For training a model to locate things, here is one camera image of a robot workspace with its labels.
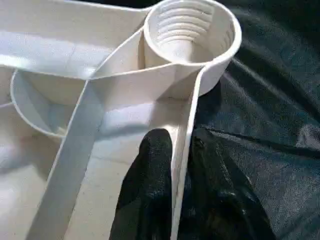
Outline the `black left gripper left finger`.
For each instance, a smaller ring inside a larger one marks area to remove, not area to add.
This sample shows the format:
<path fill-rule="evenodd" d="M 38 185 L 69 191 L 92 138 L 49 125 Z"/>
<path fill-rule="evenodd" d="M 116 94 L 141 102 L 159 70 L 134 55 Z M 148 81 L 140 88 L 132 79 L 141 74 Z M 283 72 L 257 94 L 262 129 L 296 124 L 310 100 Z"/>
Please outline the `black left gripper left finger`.
<path fill-rule="evenodd" d="M 166 129 L 152 129 L 143 137 L 122 181 L 109 239 L 170 239 L 172 153 L 172 139 Z"/>

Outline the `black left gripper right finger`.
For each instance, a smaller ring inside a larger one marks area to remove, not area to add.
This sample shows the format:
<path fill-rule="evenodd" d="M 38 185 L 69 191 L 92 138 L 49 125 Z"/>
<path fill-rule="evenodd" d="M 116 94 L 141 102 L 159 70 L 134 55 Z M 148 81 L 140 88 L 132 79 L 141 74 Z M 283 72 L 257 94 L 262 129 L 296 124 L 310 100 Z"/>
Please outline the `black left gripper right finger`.
<path fill-rule="evenodd" d="M 248 177 L 205 128 L 191 136 L 178 239 L 276 239 Z"/>

